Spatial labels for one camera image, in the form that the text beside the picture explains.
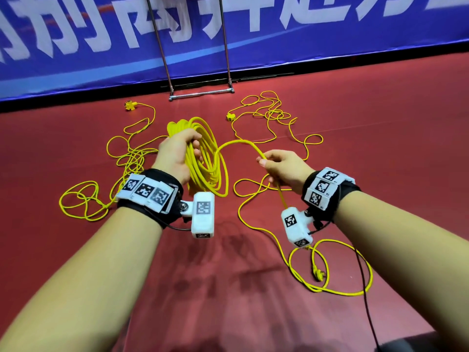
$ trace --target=black wrist strap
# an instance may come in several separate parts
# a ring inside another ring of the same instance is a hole
[[[329,205],[325,210],[321,210],[318,207],[311,205],[307,200],[305,200],[305,195],[308,188],[313,183],[316,176],[320,173],[320,171],[313,172],[308,179],[304,182],[302,196],[301,199],[308,205],[308,212],[311,214],[315,221],[330,221],[334,222],[334,215],[337,211],[339,206],[339,202],[349,193],[353,191],[361,191],[360,187],[355,185],[352,182],[344,181],[342,184],[339,185],[336,192],[332,195],[329,200]]]
[[[169,212],[166,214],[157,213],[153,210],[150,210],[148,207],[139,205],[127,199],[120,199],[117,202],[117,207],[128,207],[129,209],[138,211],[139,213],[142,213],[145,216],[148,216],[152,220],[156,221],[159,225],[161,225],[162,228],[168,227],[178,218],[182,217],[180,213],[180,209],[179,209],[179,204],[178,204],[179,201],[182,199],[182,195],[184,194],[184,189],[181,183],[179,183],[179,181],[176,178],[174,178],[172,175],[165,173],[158,169],[153,169],[153,168],[147,169],[143,171],[141,175],[144,175],[145,177],[151,178],[158,182],[163,182],[165,184],[168,184],[172,186],[173,188],[177,188],[178,193],[176,195],[176,199],[172,203],[172,206]]]

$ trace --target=red mat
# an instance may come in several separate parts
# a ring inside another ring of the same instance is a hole
[[[468,78],[469,55],[453,54],[244,82],[234,85],[234,95],[168,102],[167,94],[158,94],[132,100],[157,108],[157,120],[142,141],[164,134],[169,121],[200,116],[223,143],[234,138],[226,112],[246,95],[275,90],[283,110],[299,117],[294,125],[299,138],[324,136],[323,144],[311,148],[312,167],[337,168],[355,177],[364,191],[469,238],[469,185],[459,180],[469,176]],[[66,217],[58,199],[84,180],[98,181],[100,197],[107,197],[120,169],[107,156],[106,142],[151,114],[144,107],[125,112],[124,100],[0,116],[0,332],[101,225]],[[236,125],[243,138],[270,137],[262,119],[246,117]],[[304,154],[285,127],[273,129],[281,138],[261,145],[262,150]],[[242,177],[262,177],[250,147],[235,144],[223,154],[231,184]],[[442,175],[443,168],[450,168],[451,177]],[[254,189],[240,186],[240,191]],[[287,194],[286,200],[303,207],[294,194]],[[217,198],[216,236],[210,241],[164,233],[123,350],[372,351],[363,298],[313,294],[302,287],[271,239],[238,221],[241,201],[232,193]],[[250,224],[277,234],[289,253],[281,211],[278,194],[269,192],[242,214]],[[336,227],[315,239],[325,237],[347,241]],[[331,267],[332,289],[361,289],[352,251],[326,243],[321,252]],[[310,277],[306,252],[297,253],[293,264]],[[382,343],[431,330],[377,275],[369,303]]]

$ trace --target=metal frame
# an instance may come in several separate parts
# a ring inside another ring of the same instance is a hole
[[[228,44],[226,43],[226,31],[225,31],[225,16],[223,15],[223,0],[220,1],[220,13],[221,13],[221,28],[223,29],[223,41],[225,43],[225,55],[226,55],[226,68],[228,69],[228,86],[229,88],[223,90],[213,90],[213,91],[204,91],[204,92],[195,92],[193,94],[184,94],[184,95],[174,95],[174,88],[171,82],[171,77],[169,76],[168,64],[166,63],[166,57],[163,53],[163,47],[161,46],[160,35],[158,33],[158,28],[156,27],[155,15],[153,13],[153,9],[151,7],[150,0],[146,0],[148,5],[148,10],[151,16],[151,22],[153,23],[153,28],[155,29],[156,39],[158,41],[158,46],[160,47],[161,58],[163,59],[163,64],[165,65],[166,76],[168,77],[169,82],[169,89],[171,90],[171,94],[169,95],[169,101],[173,101],[176,99],[183,99],[183,98],[193,98],[195,96],[207,95],[207,94],[222,94],[225,92],[234,93],[235,89],[233,88],[233,84],[231,82],[231,73],[230,73],[230,62],[228,60]]]

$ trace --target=yellow extension cord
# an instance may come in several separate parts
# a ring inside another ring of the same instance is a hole
[[[266,97],[265,96],[266,93],[272,93],[272,94],[275,95],[275,97]],[[255,101],[253,101],[251,103],[246,102],[246,100],[249,99],[249,98],[254,98]],[[258,109],[256,109],[253,112],[243,112],[242,114],[240,114],[238,116],[233,114],[233,111],[235,111],[235,110],[238,110],[238,109],[246,107],[246,106],[254,106],[254,105],[260,104],[260,103],[266,103],[266,104],[264,106],[259,107]],[[281,103],[282,102],[278,98],[278,95],[273,91],[263,91],[260,94],[260,96],[250,95],[250,96],[247,96],[246,98],[244,98],[241,101],[241,104],[242,104],[241,106],[239,106],[239,107],[237,107],[233,110],[230,110],[228,112],[228,118],[232,120],[231,127],[234,131],[235,136],[238,139],[234,140],[234,141],[226,142],[226,143],[222,144],[221,146],[217,145],[215,136],[213,135],[213,132],[210,129],[209,125],[200,117],[193,117],[189,121],[180,120],[178,123],[170,122],[167,126],[167,132],[168,132],[169,137],[171,137],[174,134],[176,134],[178,132],[181,132],[181,131],[183,131],[187,128],[193,128],[194,130],[196,130],[197,132],[202,134],[202,139],[200,140],[200,150],[202,152],[203,162],[200,162],[195,157],[194,149],[192,147],[192,144],[188,145],[187,152],[186,152],[186,164],[187,164],[187,166],[189,167],[189,169],[191,171],[191,182],[194,185],[193,189],[195,191],[211,191],[212,193],[214,193],[217,196],[220,196],[220,197],[223,197],[223,198],[226,197],[228,195],[228,190],[229,190],[228,189],[229,188],[228,171],[226,169],[225,160],[223,159],[223,156],[221,155],[220,151],[223,148],[225,148],[226,146],[230,145],[230,144],[245,143],[245,144],[249,144],[250,146],[252,146],[257,151],[259,156],[261,156],[262,158],[265,159],[265,156],[263,155],[261,150],[256,146],[256,144],[267,143],[267,142],[273,141],[274,139],[277,138],[277,135],[275,134],[275,132],[269,126],[270,121],[276,121],[279,124],[288,126],[288,129],[290,130],[290,134],[291,134],[292,138],[296,142],[302,143],[304,145],[304,147],[306,149],[306,158],[304,158],[303,160],[307,160],[308,157],[309,157],[308,145],[321,144],[324,141],[324,139],[322,138],[321,135],[313,134],[313,135],[308,135],[303,141],[298,140],[295,137],[295,135],[293,134],[292,129],[291,129],[291,125],[296,122],[297,117],[292,118],[290,113],[283,112],[280,109]],[[62,209],[62,212],[64,214],[66,214],[67,216],[78,218],[78,219],[85,219],[85,220],[88,220],[88,221],[97,221],[97,220],[100,220],[100,219],[104,218],[107,215],[107,213],[109,212],[109,207],[114,202],[115,194],[122,188],[122,186],[126,182],[128,176],[131,173],[136,173],[137,174],[137,173],[142,172],[144,170],[144,161],[145,161],[144,157],[147,154],[157,153],[158,152],[158,149],[156,149],[156,148],[144,148],[144,147],[149,145],[150,143],[158,140],[159,138],[167,137],[167,135],[160,135],[160,136],[152,139],[151,141],[143,143],[143,144],[141,144],[141,145],[139,145],[135,148],[132,148],[131,145],[130,145],[130,141],[132,140],[132,138],[135,135],[137,135],[137,134],[141,133],[142,131],[144,131],[145,129],[147,129],[149,127],[149,125],[151,125],[155,121],[155,117],[156,117],[156,110],[155,110],[154,107],[146,105],[146,104],[141,104],[141,103],[137,103],[137,104],[142,105],[142,106],[148,106],[151,109],[153,109],[153,118],[151,120],[150,120],[150,118],[144,118],[144,119],[139,120],[138,122],[136,122],[136,123],[134,123],[130,126],[125,127],[124,128],[124,133],[126,135],[128,135],[127,138],[124,137],[124,136],[117,135],[117,136],[112,137],[107,142],[106,151],[109,154],[109,156],[111,156],[112,158],[117,159],[117,162],[116,162],[117,166],[124,167],[124,172],[123,172],[122,176],[117,180],[117,182],[114,184],[114,186],[112,187],[112,189],[109,193],[110,202],[108,204],[104,204],[101,200],[98,199],[99,186],[98,186],[97,182],[95,182],[95,181],[82,182],[82,183],[79,183],[79,184],[73,186],[72,188],[68,189],[59,199],[60,208]],[[260,113],[260,111],[263,110],[263,109],[265,109],[266,112],[265,113]],[[266,141],[262,141],[262,142],[251,142],[251,141],[247,141],[247,140],[244,140],[241,137],[239,137],[238,134],[237,134],[237,131],[234,128],[234,123],[239,118],[241,118],[242,116],[247,115],[247,114],[250,114],[252,116],[260,116],[260,117],[265,118],[267,120],[267,128],[273,134],[273,138],[267,139]],[[136,126],[140,123],[145,123],[144,126],[140,130],[136,130],[135,132],[129,132],[129,129],[131,129],[132,127],[134,127],[134,126]],[[307,142],[308,138],[310,138],[312,136],[317,136],[321,140],[317,143]],[[122,154],[120,156],[113,155],[109,152],[109,144],[117,138],[121,138],[127,143],[127,153]],[[225,182],[224,191],[221,190],[222,171],[224,173],[224,182]],[[261,227],[251,226],[241,217],[241,209],[243,208],[243,206],[245,204],[247,204],[249,201],[253,200],[257,195],[259,195],[262,192],[265,192],[267,190],[278,190],[278,193],[280,195],[280,199],[282,200],[282,203],[283,203],[284,207],[285,208],[288,207],[285,200],[284,200],[282,192],[283,191],[290,191],[291,189],[281,189],[280,187],[273,188],[273,187],[270,186],[270,183],[267,183],[267,185],[265,185],[264,180],[267,178],[267,176],[268,175],[265,175],[260,182],[257,182],[257,181],[252,180],[252,179],[240,179],[236,183],[234,183],[234,185],[233,185],[234,193],[236,195],[238,195],[239,197],[247,198],[238,208],[238,217],[241,220],[241,222],[243,224],[245,224],[247,227],[249,227],[250,229],[252,229],[252,230],[262,231],[262,232],[266,232],[266,233],[270,234],[273,237],[273,239],[275,240],[275,242],[277,243],[277,246],[278,246],[278,249],[280,251],[280,254],[282,255],[283,261],[289,267],[289,269],[292,272],[292,274],[294,275],[294,277],[298,281],[303,283],[309,290],[311,290],[313,292],[326,291],[326,292],[329,292],[329,293],[332,293],[332,294],[337,294],[337,295],[342,295],[342,296],[359,296],[359,295],[363,295],[363,290],[358,291],[358,292],[354,292],[354,293],[347,293],[347,292],[328,289],[327,286],[329,284],[329,278],[330,278],[329,266],[327,264],[327,260],[325,259],[325,257],[317,249],[319,244],[322,243],[322,242],[335,242],[335,243],[340,243],[340,244],[342,244],[342,245],[344,245],[344,246],[346,246],[346,247],[348,247],[352,250],[355,250],[354,247],[352,247],[351,245],[349,245],[345,242],[338,241],[338,240],[322,239],[322,240],[316,242],[316,244],[313,247],[310,247],[310,246],[307,247],[307,249],[311,250],[311,263],[312,263],[312,267],[313,267],[314,278],[316,278],[316,280],[318,280],[319,282],[322,282],[323,279],[324,279],[324,275],[325,275],[324,285],[323,286],[316,286],[316,285],[309,284],[308,282],[306,282],[301,277],[301,275],[292,267],[292,264],[291,264],[292,256],[299,248],[293,249],[290,253],[290,256],[288,257],[288,260],[287,260],[286,257],[285,257],[285,254],[283,253],[280,242],[278,241],[277,237],[271,231],[269,231],[267,229],[263,229]],[[238,183],[242,182],[242,181],[249,181],[251,183],[255,183],[259,186],[259,188],[254,193],[239,194],[236,191],[236,185]],[[87,188],[94,188],[94,191],[90,196],[87,196],[85,194],[85,190]],[[63,199],[64,199],[65,196],[68,196],[68,195],[76,195],[76,197],[78,199],[82,200],[82,202],[80,202],[79,204],[73,205],[73,206],[65,206],[63,204]],[[90,201],[96,201],[97,204],[99,206],[101,206],[101,208],[98,209],[96,212],[89,213],[89,202]],[[77,208],[77,207],[80,207],[80,206],[85,206],[85,212],[84,212],[83,216],[73,215],[73,214],[68,212],[69,209],[74,209],[74,208]],[[325,272],[318,269],[318,267],[316,266],[316,264],[314,262],[314,257],[315,257],[316,253],[324,261]],[[369,263],[366,260],[365,260],[365,262],[366,262],[366,265],[368,267],[368,271],[370,273],[370,279],[369,279],[368,284],[365,288],[365,290],[368,291],[370,289],[372,283],[373,283],[373,272],[372,272],[372,268],[369,265]]]

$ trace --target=forearm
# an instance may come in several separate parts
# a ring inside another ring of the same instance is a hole
[[[373,268],[456,348],[469,349],[469,242],[359,191],[335,215]]]
[[[161,227],[119,208],[23,308],[0,351],[102,351],[128,319]]]

